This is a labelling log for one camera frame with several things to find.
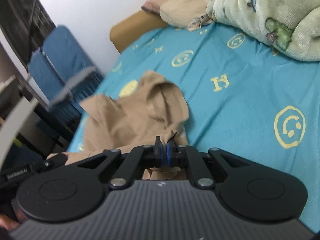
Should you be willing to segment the dark window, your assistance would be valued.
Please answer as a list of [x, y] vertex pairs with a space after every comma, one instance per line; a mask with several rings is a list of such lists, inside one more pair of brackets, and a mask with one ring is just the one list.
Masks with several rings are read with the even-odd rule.
[[55, 28], [39, 0], [1, 0], [1, 31], [25, 69]]

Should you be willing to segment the green fleece blanket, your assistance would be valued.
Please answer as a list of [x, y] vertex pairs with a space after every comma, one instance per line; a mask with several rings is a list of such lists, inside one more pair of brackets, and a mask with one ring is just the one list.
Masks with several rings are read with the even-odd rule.
[[208, 15], [299, 61], [319, 61], [319, 0], [211, 0]]

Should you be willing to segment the white dark desk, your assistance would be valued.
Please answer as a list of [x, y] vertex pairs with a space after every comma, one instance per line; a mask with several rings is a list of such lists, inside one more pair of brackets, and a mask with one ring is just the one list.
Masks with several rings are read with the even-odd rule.
[[46, 157], [74, 132], [60, 124], [16, 76], [1, 83], [1, 165], [14, 143]]

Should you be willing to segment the blue covered chair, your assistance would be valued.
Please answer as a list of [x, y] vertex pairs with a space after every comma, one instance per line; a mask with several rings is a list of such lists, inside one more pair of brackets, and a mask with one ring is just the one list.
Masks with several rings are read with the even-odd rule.
[[56, 27], [32, 53], [28, 70], [49, 100], [47, 111], [61, 125], [84, 111], [80, 102], [94, 94], [104, 76], [67, 27]]

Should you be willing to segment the beige patchwork pillow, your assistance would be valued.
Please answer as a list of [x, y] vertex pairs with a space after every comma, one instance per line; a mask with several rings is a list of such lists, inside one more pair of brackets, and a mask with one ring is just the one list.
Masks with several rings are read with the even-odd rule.
[[147, 0], [142, 10], [157, 14], [167, 24], [194, 31], [213, 22], [207, 6], [212, 0]]

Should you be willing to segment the tan khaki garment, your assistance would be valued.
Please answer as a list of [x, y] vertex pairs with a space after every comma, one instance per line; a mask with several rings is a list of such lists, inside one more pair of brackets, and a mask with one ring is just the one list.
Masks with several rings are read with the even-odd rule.
[[93, 157], [113, 148], [129, 153], [134, 147], [152, 145], [156, 137], [166, 144], [174, 139], [187, 144], [184, 124], [188, 105], [177, 85], [161, 74], [148, 70], [135, 91], [117, 100], [97, 94], [82, 100], [87, 114], [82, 152], [67, 152], [66, 165]]

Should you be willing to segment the teal patterned bed sheet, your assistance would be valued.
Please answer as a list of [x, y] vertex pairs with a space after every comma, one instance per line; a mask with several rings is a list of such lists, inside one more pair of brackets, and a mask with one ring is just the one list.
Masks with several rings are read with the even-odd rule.
[[218, 147], [299, 178], [300, 220], [319, 231], [319, 63], [301, 62], [239, 29], [156, 29], [126, 48], [98, 93], [131, 94], [146, 70], [175, 83], [189, 107], [189, 143]]

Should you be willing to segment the mustard yellow headboard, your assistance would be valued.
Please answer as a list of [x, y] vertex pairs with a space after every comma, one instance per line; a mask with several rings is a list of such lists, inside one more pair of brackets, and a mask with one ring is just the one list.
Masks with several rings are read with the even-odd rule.
[[159, 15], [140, 10], [111, 28], [110, 41], [121, 53], [143, 34], [167, 26]]

